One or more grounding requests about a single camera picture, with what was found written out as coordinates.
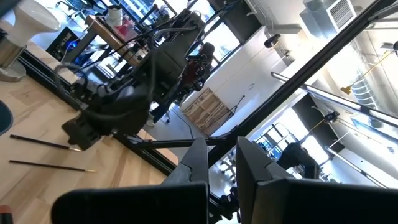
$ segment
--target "white cup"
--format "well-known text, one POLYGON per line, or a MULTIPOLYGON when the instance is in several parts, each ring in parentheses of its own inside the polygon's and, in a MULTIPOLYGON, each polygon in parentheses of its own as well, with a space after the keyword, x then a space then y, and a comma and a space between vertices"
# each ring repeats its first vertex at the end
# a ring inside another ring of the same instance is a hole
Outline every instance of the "white cup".
POLYGON ((108 17, 106 18, 106 23, 111 27, 118 27, 123 24, 123 14, 120 6, 109 6, 108 7, 108 17))

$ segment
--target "black stick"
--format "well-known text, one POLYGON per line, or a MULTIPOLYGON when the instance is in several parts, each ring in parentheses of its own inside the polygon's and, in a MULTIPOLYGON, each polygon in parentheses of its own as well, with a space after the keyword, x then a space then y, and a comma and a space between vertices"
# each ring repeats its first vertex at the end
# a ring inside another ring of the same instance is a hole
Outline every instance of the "black stick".
POLYGON ((15 163, 15 164, 41 166, 41 167, 49 167, 49 168, 56 168, 56 169, 66 169, 66 170, 74 170, 74 171, 80 171, 80 172, 95 172, 95 170, 86 170, 86 169, 79 169, 79 168, 74 168, 74 167, 64 167, 64 166, 56 166, 56 165, 49 165, 49 164, 38 164, 35 162, 24 162, 24 161, 14 161, 14 160, 10 160, 9 162, 15 163))
POLYGON ((27 138, 27 137, 24 137, 24 136, 18 136, 18 135, 15 135, 15 134, 10 134, 10 138, 19 139, 19 140, 23 140, 23 141, 34 142, 34 143, 39 143, 39 144, 43 144, 43 145, 46 145, 46 146, 56 147, 56 148, 59 148, 59 149, 67 149, 67 150, 73 150, 73 151, 81 152, 80 149, 75 149, 73 147, 63 146, 63 145, 60 145, 60 144, 55 144, 55 143, 51 143, 51 142, 45 142, 45 141, 41 141, 41 140, 37 140, 37 139, 31 139, 31 138, 27 138))

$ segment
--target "air vent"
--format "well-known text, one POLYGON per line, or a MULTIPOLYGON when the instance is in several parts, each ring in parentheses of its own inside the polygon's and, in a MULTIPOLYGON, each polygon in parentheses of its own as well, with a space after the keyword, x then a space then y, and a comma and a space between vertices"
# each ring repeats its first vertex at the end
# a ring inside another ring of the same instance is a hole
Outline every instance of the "air vent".
POLYGON ((331 19, 338 30, 341 30, 355 15, 349 0, 340 0, 329 9, 331 19))

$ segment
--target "chair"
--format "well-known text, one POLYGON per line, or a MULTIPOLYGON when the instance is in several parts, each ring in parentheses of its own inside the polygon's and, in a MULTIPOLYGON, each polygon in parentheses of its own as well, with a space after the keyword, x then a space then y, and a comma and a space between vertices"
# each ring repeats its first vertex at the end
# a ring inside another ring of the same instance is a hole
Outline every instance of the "chair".
POLYGON ((66 1, 59 1, 56 3, 55 7, 58 7, 61 3, 68 6, 68 9, 71 10, 73 9, 75 12, 68 15, 68 18, 76 17, 78 15, 81 15, 82 18, 85 17, 85 13, 87 11, 94 11, 94 7, 97 7, 99 10, 105 11, 106 6, 102 4, 102 2, 96 2, 95 0, 78 0, 81 3, 81 6, 79 8, 73 6, 71 3, 66 2, 66 1))
POLYGON ((227 158, 225 158, 224 160, 221 161, 220 163, 221 165, 226 165, 227 168, 225 170, 221 170, 222 174, 225 174, 227 171, 231 171, 232 175, 230 175, 230 179, 232 180, 232 183, 235 184, 236 183, 236 161, 235 161, 235 150, 232 150, 232 152, 230 152, 227 155, 227 158))

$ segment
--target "desk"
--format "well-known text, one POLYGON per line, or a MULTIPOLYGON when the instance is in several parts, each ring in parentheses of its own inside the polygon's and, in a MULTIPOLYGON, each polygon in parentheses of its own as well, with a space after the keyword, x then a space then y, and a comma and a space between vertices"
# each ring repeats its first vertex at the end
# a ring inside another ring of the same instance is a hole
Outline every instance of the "desk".
MULTIPOLYGON (((94 16, 87 16, 86 24, 90 25, 91 23, 93 23, 93 25, 88 29, 88 33, 80 40, 79 44, 69 54, 67 54, 65 62, 73 62, 97 35, 100 36, 113 50, 117 50, 124 44, 124 42, 120 41, 120 37, 116 36, 117 34, 113 34, 97 18, 94 16)), ((124 55, 128 49, 129 47, 125 46, 118 51, 118 54, 124 55)), ((129 65, 139 65, 138 58, 136 58, 130 51, 124 55, 123 59, 126 60, 129 65)))
MULTIPOLYGON (((0 26, 7 29, 9 24, 2 22, 0 26)), ((49 67, 57 65, 34 43, 28 44, 28 50, 49 67)), ((62 76, 74 82, 76 77, 72 75, 66 71, 62 76)), ((67 144, 68 136, 61 125, 76 116, 75 110, 30 77, 17 83, 0 82, 0 100, 14 115, 12 128, 0 136, 0 205, 12 208, 15 223, 50 223, 53 202, 73 189, 152 185, 165 179, 160 171, 111 137, 103 138, 85 152, 11 139, 10 134, 19 134, 67 144), (10 164, 10 159, 93 169, 97 173, 10 164)), ((150 138, 145 131, 139 135, 150 138)), ((160 152, 178 163, 177 156, 168 149, 160 152)))

